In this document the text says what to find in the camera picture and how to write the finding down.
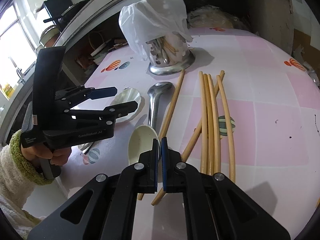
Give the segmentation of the person's left hand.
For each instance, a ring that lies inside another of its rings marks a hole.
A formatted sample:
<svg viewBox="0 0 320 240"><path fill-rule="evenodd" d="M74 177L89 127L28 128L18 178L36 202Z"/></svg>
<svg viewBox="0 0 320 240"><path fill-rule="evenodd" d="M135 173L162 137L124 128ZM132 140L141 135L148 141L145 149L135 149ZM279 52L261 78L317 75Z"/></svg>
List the person's left hand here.
<svg viewBox="0 0 320 240"><path fill-rule="evenodd" d="M72 149L68 147L51 152L44 144L36 144L29 148L21 146L21 152L24 158L35 167L40 166L40 158L48 159L53 165L63 166L67 163Z"/></svg>

